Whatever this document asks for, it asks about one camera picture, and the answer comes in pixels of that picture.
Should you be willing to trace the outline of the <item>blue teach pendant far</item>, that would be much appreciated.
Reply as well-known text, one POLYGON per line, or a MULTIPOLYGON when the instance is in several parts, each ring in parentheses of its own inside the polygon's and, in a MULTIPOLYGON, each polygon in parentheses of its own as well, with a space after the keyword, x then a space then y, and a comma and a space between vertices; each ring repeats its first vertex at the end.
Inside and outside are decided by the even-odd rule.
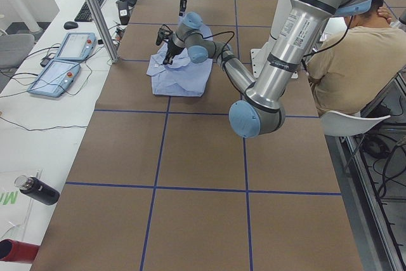
POLYGON ((61 42, 54 59, 82 62, 91 55, 96 43, 93 32, 69 32, 61 42))

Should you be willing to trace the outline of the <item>grey aluminium frame post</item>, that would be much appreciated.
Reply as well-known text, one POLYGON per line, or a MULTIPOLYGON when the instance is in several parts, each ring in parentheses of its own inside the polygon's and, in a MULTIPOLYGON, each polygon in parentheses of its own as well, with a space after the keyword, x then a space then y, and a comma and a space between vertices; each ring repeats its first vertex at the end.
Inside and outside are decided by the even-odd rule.
POLYGON ((85 0, 89 6, 89 10, 92 14, 93 20, 95 21, 96 28, 98 29, 99 35, 103 40, 104 47, 107 50, 107 53, 111 59, 112 63, 118 61, 119 57, 117 54, 117 50, 113 43, 113 40, 110 36, 110 32, 108 30, 107 24, 103 17, 100 5, 98 4, 97 0, 85 0))

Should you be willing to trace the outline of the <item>blue teach pendant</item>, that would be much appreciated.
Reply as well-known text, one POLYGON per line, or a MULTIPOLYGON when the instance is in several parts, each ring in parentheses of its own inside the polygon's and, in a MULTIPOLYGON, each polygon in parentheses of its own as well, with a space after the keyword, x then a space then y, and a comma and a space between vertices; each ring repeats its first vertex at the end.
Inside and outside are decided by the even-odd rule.
POLYGON ((69 32, 61 42, 54 59, 82 62, 91 55, 96 43, 93 32, 69 32))
POLYGON ((81 64, 78 62, 51 60, 28 87, 27 92, 57 98, 67 91, 80 69, 81 64))

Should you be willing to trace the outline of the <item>red cylinder bottle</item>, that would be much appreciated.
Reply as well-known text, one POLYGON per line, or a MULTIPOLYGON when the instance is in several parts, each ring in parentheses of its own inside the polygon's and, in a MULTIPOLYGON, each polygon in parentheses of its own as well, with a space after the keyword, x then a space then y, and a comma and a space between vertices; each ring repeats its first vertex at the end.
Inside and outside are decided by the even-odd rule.
POLYGON ((12 239, 1 241, 1 261, 33 263, 40 246, 12 239))

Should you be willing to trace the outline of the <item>black water bottle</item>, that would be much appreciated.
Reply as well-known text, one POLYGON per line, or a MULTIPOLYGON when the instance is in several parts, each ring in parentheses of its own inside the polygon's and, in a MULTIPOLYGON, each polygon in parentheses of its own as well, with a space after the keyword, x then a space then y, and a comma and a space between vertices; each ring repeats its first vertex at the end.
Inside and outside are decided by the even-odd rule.
POLYGON ((59 191, 34 176, 21 175, 15 179, 14 184, 22 194, 47 206, 57 203, 60 197, 59 191))

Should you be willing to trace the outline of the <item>blue teach pendant near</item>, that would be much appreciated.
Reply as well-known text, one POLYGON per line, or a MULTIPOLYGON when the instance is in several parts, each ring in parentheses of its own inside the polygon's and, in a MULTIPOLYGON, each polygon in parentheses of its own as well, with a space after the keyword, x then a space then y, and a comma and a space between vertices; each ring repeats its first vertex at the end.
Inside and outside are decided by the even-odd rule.
POLYGON ((28 87, 27 92, 57 98, 67 91, 80 69, 81 64, 78 62, 51 60, 28 87))

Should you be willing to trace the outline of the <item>light blue striped shirt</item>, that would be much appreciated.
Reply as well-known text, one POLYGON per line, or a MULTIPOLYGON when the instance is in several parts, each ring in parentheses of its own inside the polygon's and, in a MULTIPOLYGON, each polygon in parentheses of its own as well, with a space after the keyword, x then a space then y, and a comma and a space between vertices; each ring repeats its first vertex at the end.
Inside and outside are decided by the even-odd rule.
POLYGON ((185 46, 172 65, 163 65, 167 43, 150 57, 147 75, 151 77, 152 93, 168 96, 202 96, 211 73, 213 61, 209 51, 199 43, 185 46))

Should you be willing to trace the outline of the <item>black computer mouse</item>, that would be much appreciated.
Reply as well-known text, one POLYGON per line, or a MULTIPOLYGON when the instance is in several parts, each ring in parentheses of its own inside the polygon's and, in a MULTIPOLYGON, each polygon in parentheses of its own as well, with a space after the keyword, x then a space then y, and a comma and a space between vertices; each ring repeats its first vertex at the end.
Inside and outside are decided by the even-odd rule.
POLYGON ((65 29, 65 30, 71 30, 71 29, 76 29, 76 28, 78 28, 78 23, 77 22, 75 22, 75 21, 68 21, 68 22, 65 22, 64 23, 64 25, 63 25, 63 28, 65 29))

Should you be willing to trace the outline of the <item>person in beige shirt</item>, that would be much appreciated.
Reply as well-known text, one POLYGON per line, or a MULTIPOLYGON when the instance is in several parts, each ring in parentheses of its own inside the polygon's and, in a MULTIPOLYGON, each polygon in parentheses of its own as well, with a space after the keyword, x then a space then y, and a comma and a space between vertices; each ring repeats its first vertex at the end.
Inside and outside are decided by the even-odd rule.
POLYGON ((405 66, 405 32, 390 25, 384 0, 344 19, 347 34, 330 36, 307 64, 308 80, 320 116, 335 110, 360 112, 405 66))

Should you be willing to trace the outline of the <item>white chair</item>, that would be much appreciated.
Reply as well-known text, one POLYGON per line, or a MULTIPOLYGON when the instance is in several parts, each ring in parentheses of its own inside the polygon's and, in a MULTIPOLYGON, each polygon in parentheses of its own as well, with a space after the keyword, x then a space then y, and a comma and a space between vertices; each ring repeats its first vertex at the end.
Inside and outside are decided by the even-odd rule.
POLYGON ((390 115, 375 118, 364 118, 350 116, 331 110, 324 113, 320 117, 320 120, 324 129, 324 135, 347 137, 364 134, 380 122, 383 122, 389 118, 390 115))

